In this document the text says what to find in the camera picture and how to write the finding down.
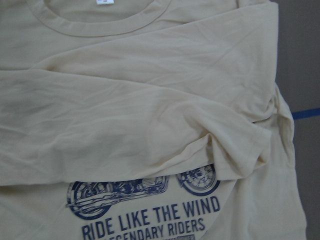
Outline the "cream long-sleeve graphic shirt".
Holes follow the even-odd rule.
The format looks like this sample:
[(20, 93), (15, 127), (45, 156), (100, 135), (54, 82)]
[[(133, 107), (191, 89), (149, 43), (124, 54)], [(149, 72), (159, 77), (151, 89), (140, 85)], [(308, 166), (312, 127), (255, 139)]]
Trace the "cream long-sleeve graphic shirt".
[(3, 240), (304, 240), (270, 0), (3, 0)]

